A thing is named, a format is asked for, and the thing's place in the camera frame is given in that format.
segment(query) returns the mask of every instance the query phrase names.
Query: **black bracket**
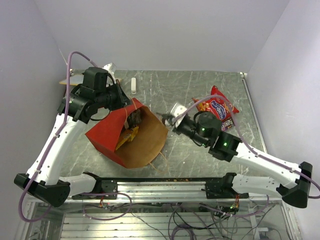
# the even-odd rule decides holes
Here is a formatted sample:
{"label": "black bracket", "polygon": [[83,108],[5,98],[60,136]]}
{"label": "black bracket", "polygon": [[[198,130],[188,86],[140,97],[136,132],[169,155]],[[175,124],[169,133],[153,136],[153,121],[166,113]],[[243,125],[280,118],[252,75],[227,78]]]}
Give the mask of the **black bracket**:
{"label": "black bracket", "polygon": [[[117,193],[118,192],[118,184],[116,181],[112,179],[103,180],[101,177],[90,172],[84,172],[84,174],[87,174],[96,180],[94,188],[91,191],[91,193],[101,194],[101,193]],[[102,196],[94,197],[94,196],[88,196],[88,195],[82,195],[82,194],[72,196],[72,199],[74,200],[89,200],[89,199],[101,199],[101,198]],[[117,199],[117,195],[105,195],[103,199],[115,200]]]}
{"label": "black bracket", "polygon": [[[313,166],[308,162],[303,162],[299,165],[301,172],[307,175],[309,178],[312,177]],[[300,177],[295,181],[297,184],[293,188],[286,188],[282,184],[276,188],[277,192],[281,194],[282,200],[296,208],[305,209],[308,204],[310,185],[311,183],[304,177]]]}
{"label": "black bracket", "polygon": [[230,163],[231,159],[238,155],[237,147],[242,141],[239,137],[221,131],[219,137],[210,142],[211,146],[208,153],[218,160],[224,160]]}
{"label": "black bracket", "polygon": [[[205,191],[207,199],[235,199],[236,193],[233,189],[233,180],[236,173],[228,172],[223,177],[212,178],[205,183]],[[248,193],[239,194],[241,199],[249,198]]]}
{"label": "black bracket", "polygon": [[64,97],[58,108],[61,115],[65,112],[66,101],[69,101],[68,115],[73,121],[87,124],[98,109],[110,111],[124,108],[132,102],[118,83],[107,86],[107,78],[111,74],[100,67],[89,67],[84,71],[83,83],[78,84],[70,93],[70,100]]}

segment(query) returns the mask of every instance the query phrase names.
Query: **paper bag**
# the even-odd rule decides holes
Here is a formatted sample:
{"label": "paper bag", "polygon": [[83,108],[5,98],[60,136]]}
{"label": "paper bag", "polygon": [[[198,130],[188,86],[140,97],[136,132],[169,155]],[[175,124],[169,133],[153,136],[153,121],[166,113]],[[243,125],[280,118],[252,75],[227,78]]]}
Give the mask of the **paper bag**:
{"label": "paper bag", "polygon": [[[99,152],[128,169],[144,167],[155,159],[164,147],[168,134],[168,129],[147,106],[136,98],[132,100],[135,104],[112,111],[85,134]],[[125,142],[115,150],[127,117],[136,108],[141,111],[137,135],[133,141]]]}

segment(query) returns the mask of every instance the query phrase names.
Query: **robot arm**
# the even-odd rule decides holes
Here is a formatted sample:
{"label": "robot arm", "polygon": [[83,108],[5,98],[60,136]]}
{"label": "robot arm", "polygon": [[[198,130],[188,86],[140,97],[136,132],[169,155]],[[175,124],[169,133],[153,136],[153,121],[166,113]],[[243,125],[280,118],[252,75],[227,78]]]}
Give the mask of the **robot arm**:
{"label": "robot arm", "polygon": [[[14,179],[16,185],[24,189],[31,176],[37,171],[38,175],[28,192],[54,207],[62,205],[69,196],[95,191],[99,177],[94,174],[87,172],[79,176],[60,177],[60,172],[68,149],[83,133],[91,116],[96,114],[99,108],[113,111],[131,104],[131,100],[118,83],[107,86],[108,77],[112,76],[103,68],[89,67],[85,70],[83,83],[76,86],[70,94],[69,111],[63,131],[56,136],[57,129],[64,121],[66,97],[62,100],[52,132],[40,155],[26,174],[16,175]],[[53,137],[56,140],[47,154],[41,171],[38,171],[40,159]]]}
{"label": "robot arm", "polygon": [[260,158],[258,155],[261,154],[288,166],[290,169],[298,170],[298,172],[304,173],[310,178],[313,168],[311,164],[307,162],[296,164],[283,161],[250,146],[252,150],[258,153],[258,155],[255,155],[242,143],[240,138],[221,131],[221,121],[211,112],[198,112],[193,117],[193,120],[186,114],[178,121],[170,123],[173,118],[183,114],[186,110],[187,108],[183,105],[176,103],[170,114],[162,115],[162,122],[174,126],[173,132],[178,135],[186,135],[196,145],[209,148],[208,153],[216,159],[245,165],[268,176],[256,177],[227,173],[223,177],[225,184],[222,186],[222,191],[225,188],[237,194],[268,194],[282,197],[286,203],[294,207],[307,207],[310,182],[299,174]]}
{"label": "robot arm", "polygon": [[[110,111],[123,108],[131,104],[119,84],[107,87],[107,77],[110,73],[99,67],[89,67],[84,72],[83,84],[78,85],[71,92],[69,111],[66,126],[59,136],[55,136],[63,119],[66,98],[58,109],[58,116],[53,130],[39,157],[27,173],[17,174],[14,183],[24,189],[30,177],[37,171],[40,159],[52,137],[56,141],[52,145],[41,171],[31,183],[28,193],[32,196],[54,206],[61,206],[65,200],[81,193],[101,193],[102,179],[92,173],[84,172],[78,176],[60,177],[61,168],[70,145],[75,142],[83,132],[92,115],[99,108],[108,108]],[[174,126],[173,131],[188,136],[198,146],[209,148],[208,153],[218,160],[234,162],[255,168],[269,177],[244,176],[236,173],[227,173],[222,178],[222,184],[206,186],[207,198],[213,198],[221,193],[231,194],[258,193],[282,197],[282,199],[295,207],[305,208],[308,202],[310,182],[295,172],[286,170],[276,164],[258,158],[242,143],[241,139],[227,132],[221,131],[221,122],[210,112],[199,112],[193,120],[186,114],[176,122],[174,117],[184,113],[186,108],[176,104],[170,114],[162,115],[162,122]],[[267,155],[251,147],[258,154]],[[291,169],[311,177],[312,165],[303,162],[300,165],[283,161],[271,155],[272,160],[282,163]]]}

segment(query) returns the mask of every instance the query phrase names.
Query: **metal tabletop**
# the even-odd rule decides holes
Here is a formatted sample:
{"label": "metal tabletop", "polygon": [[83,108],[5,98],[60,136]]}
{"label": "metal tabletop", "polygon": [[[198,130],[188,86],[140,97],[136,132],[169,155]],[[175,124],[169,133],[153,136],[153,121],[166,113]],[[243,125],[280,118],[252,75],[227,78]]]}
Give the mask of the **metal tabletop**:
{"label": "metal tabletop", "polygon": [[[150,110],[168,113],[176,102],[190,106],[193,98],[209,95],[213,85],[240,111],[236,118],[240,130],[249,144],[263,150],[255,117],[251,108],[248,92],[240,73],[216,71],[138,71],[117,70],[121,86],[130,97],[137,98]],[[131,78],[137,81],[137,93],[131,94]],[[94,118],[101,118],[108,113],[100,109]],[[90,121],[81,136],[73,144],[62,167],[61,176],[75,176],[91,172],[100,177],[221,177],[226,173],[238,173],[250,176],[263,176],[262,172],[246,166],[228,163],[213,158],[208,149],[196,146],[189,138],[169,132],[162,153],[168,162],[168,171],[160,173],[150,165],[143,168],[127,169],[111,161],[98,152],[85,136],[97,122]],[[238,135],[233,127],[229,133]],[[166,170],[166,161],[158,155],[152,164],[160,171]]]}

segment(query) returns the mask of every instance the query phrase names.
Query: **cable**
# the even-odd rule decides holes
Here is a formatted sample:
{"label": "cable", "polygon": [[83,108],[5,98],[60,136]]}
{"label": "cable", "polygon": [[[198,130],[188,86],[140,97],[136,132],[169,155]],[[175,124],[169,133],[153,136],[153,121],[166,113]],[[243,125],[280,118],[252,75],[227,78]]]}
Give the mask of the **cable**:
{"label": "cable", "polygon": [[[199,103],[202,103],[206,100],[209,100],[211,98],[218,98],[218,99],[222,99],[223,101],[225,101],[228,105],[229,105],[229,109],[232,109],[232,104],[223,96],[220,96],[220,95],[217,95],[217,94],[214,94],[214,95],[210,95],[210,96],[206,96],[200,100],[198,100],[197,102],[195,102],[194,104],[192,104],[187,110],[185,110],[183,113],[181,113],[180,115],[176,116],[175,118],[172,119],[172,122],[175,123],[177,120],[179,120],[180,118],[182,118],[185,114],[187,114],[188,112],[190,112],[191,109],[193,109],[194,107],[196,107]],[[270,163],[273,163],[275,165],[278,165],[286,170],[289,170],[295,174],[298,174],[300,175],[301,177],[305,178],[307,181],[311,182],[320,192],[320,185],[315,182],[312,178],[308,177],[307,175],[305,175],[304,173],[296,170],[296,169],[293,169],[291,167],[288,167],[280,162],[277,162],[275,160],[272,160],[264,155],[260,155],[258,154],[248,143],[247,141],[244,139],[243,135],[241,134],[241,131],[240,131],[240,128],[239,128],[239,124],[238,124],[238,121],[237,119],[235,118],[235,114],[230,111],[230,114],[231,114],[231,117],[232,117],[232,120],[233,120],[233,123],[234,123],[234,127],[236,129],[236,131],[238,132],[238,135],[240,137],[240,139],[242,140],[242,142],[244,143],[244,145],[256,156],[270,162]],[[320,199],[320,194],[318,196],[308,196],[310,199]]]}
{"label": "cable", "polygon": [[193,121],[196,123],[196,118],[198,115],[202,114],[202,113],[205,113],[206,111],[198,111],[195,115],[193,115]]}
{"label": "cable", "polygon": [[150,228],[152,228],[152,229],[154,229],[154,230],[157,230],[157,231],[164,237],[164,239],[167,240],[166,236],[165,236],[159,229],[157,229],[157,228],[149,225],[149,224],[146,223],[142,218],[140,218],[139,216],[134,215],[132,212],[130,212],[130,213],[132,214],[132,216],[136,217],[137,219],[140,219],[142,222],[144,222],[144,223],[145,223],[147,226],[149,226]]}
{"label": "cable", "polygon": [[223,238],[227,238],[227,239],[231,239],[232,240],[232,235],[231,235],[231,238],[227,237],[224,235],[224,233],[222,232],[222,229],[224,229],[227,233],[231,233],[231,234],[236,234],[238,232],[238,224],[237,224],[237,229],[236,231],[234,232],[234,229],[235,229],[235,222],[236,222],[236,218],[234,219],[234,223],[233,223],[233,227],[232,227],[232,232],[229,232],[227,229],[224,228],[224,226],[222,225],[222,222],[221,222],[221,219],[219,220],[219,225],[220,227],[218,227],[217,223],[216,223],[216,219],[215,219],[215,215],[214,215],[214,212],[211,211],[211,217],[212,217],[212,221],[213,221],[213,224],[215,225],[216,229],[219,231],[219,233],[221,234],[221,236]]}
{"label": "cable", "polygon": [[276,206],[276,205],[273,205],[272,207],[270,207],[270,208],[268,209],[268,211],[266,211],[266,213],[262,216],[262,218],[260,219],[260,221],[258,222],[258,224],[257,224],[255,227],[251,228],[251,229],[246,233],[246,235],[244,235],[244,236],[241,238],[241,240],[243,240],[243,239],[245,238],[245,236],[247,236],[253,229],[254,229],[253,237],[255,237],[257,228],[259,227],[260,223],[261,223],[262,220],[265,218],[265,216],[267,215],[267,213],[270,212],[275,206]]}
{"label": "cable", "polygon": [[84,193],[81,193],[81,194],[82,195],[86,195],[86,196],[123,195],[123,196],[126,196],[130,201],[130,205],[129,205],[128,209],[124,213],[120,214],[119,216],[112,217],[112,218],[98,218],[98,217],[89,216],[86,213],[86,207],[87,206],[91,206],[91,207],[95,207],[95,208],[101,208],[101,207],[93,205],[93,204],[87,204],[87,205],[85,205],[83,207],[82,212],[83,212],[83,216],[86,217],[86,218],[89,218],[89,219],[98,220],[98,221],[111,221],[111,220],[115,220],[115,219],[119,219],[119,218],[123,217],[124,215],[129,213],[131,211],[131,209],[132,209],[132,199],[131,199],[131,197],[129,195],[125,194],[125,193],[122,193],[122,192],[111,192],[111,193],[89,193],[89,192],[84,192]]}
{"label": "cable", "polygon": [[222,222],[223,222],[222,220],[225,220],[225,219],[222,218],[222,219],[219,220],[219,226],[220,226],[221,229],[225,230],[228,234],[232,234],[232,235],[233,235],[233,234],[236,234],[236,233],[238,232],[237,218],[234,219],[232,231],[229,231],[229,230],[228,230],[228,225],[226,226],[227,228],[225,228],[225,226],[222,224]]}
{"label": "cable", "polygon": [[251,216],[254,216],[254,215],[256,215],[256,214],[262,213],[262,212],[269,206],[269,202],[270,202],[269,195],[266,195],[266,204],[265,204],[265,206],[264,206],[262,209],[257,210],[257,211],[255,211],[255,212],[253,212],[253,213],[245,214],[245,215],[238,215],[238,214],[237,214],[237,215],[233,215],[233,214],[230,214],[230,213],[223,212],[223,211],[221,211],[221,210],[219,210],[219,209],[215,209],[215,208],[213,208],[213,207],[207,206],[207,205],[205,205],[205,204],[203,204],[203,203],[200,203],[200,205],[203,206],[203,207],[205,207],[205,208],[207,208],[207,209],[209,209],[209,210],[211,210],[211,211],[221,213],[221,214],[223,214],[224,216],[227,216],[227,217],[247,218],[247,217],[251,217]]}
{"label": "cable", "polygon": [[282,240],[281,234],[280,234],[280,232],[279,232],[277,229],[271,228],[271,227],[269,227],[269,229],[270,229],[271,231],[275,230],[275,231],[279,234],[280,240]]}
{"label": "cable", "polygon": [[197,142],[196,140],[192,139],[192,142],[194,142],[194,144],[197,145],[198,147],[202,147],[202,144]]}
{"label": "cable", "polygon": [[179,226],[179,224],[176,222],[175,220],[175,214],[177,214],[179,216],[179,218],[183,221],[183,223],[185,224],[185,228],[186,229],[195,229],[195,230],[204,230],[204,229],[215,229],[215,227],[211,227],[212,225],[214,225],[214,223],[206,226],[206,227],[196,227],[196,226],[191,226],[190,224],[188,224],[182,217],[181,215],[175,211],[172,218],[173,218],[173,222],[175,223],[176,226]]}
{"label": "cable", "polygon": [[25,216],[24,216],[24,213],[23,213],[23,201],[25,199],[25,196],[31,186],[31,184],[34,182],[34,180],[37,178],[38,174],[41,172],[41,168],[50,152],[50,149],[52,148],[53,144],[55,143],[57,137],[56,136],[59,136],[59,134],[61,133],[61,131],[64,129],[64,127],[66,126],[67,124],[67,117],[68,117],[68,112],[69,112],[69,100],[70,100],[70,67],[71,67],[71,58],[72,58],[72,55],[73,54],[78,54],[82,57],[84,57],[85,59],[87,59],[94,67],[97,67],[97,65],[92,61],[90,60],[90,58],[88,58],[86,55],[84,55],[83,53],[81,52],[78,52],[78,51],[72,51],[70,52],[69,56],[68,56],[68,61],[67,61],[67,65],[66,65],[66,100],[65,100],[65,109],[64,109],[64,119],[63,119],[63,123],[61,124],[61,126],[58,128],[58,130],[55,132],[55,135],[54,137],[52,137],[51,141],[49,142],[48,146],[46,147],[40,161],[39,161],[39,164],[38,166],[36,167],[36,171],[34,172],[34,174],[32,175],[32,177],[30,178],[30,180],[28,181],[28,183],[26,184],[22,194],[21,194],[21,197],[20,197],[20,200],[19,200],[19,203],[18,203],[18,214],[20,216],[20,218],[27,222],[27,223],[34,223],[34,222],[37,222],[39,220],[41,220],[42,218],[44,218],[50,211],[51,207],[52,206],[49,206],[48,209],[45,211],[45,213],[38,217],[38,218],[34,218],[34,219],[27,219]]}
{"label": "cable", "polygon": [[213,232],[209,229],[209,227],[206,225],[206,223],[202,220],[202,218],[201,218],[198,214],[196,214],[196,212],[193,211],[192,209],[190,209],[189,211],[191,211],[191,212],[203,223],[204,227],[205,227],[205,228],[209,231],[209,233],[214,237],[215,235],[214,235]]}
{"label": "cable", "polygon": [[183,224],[181,224],[181,226],[176,226],[172,230],[170,239],[174,240],[176,233],[180,230],[185,230],[189,234],[190,240],[197,240],[197,236],[195,235],[194,231],[191,228],[184,228]]}

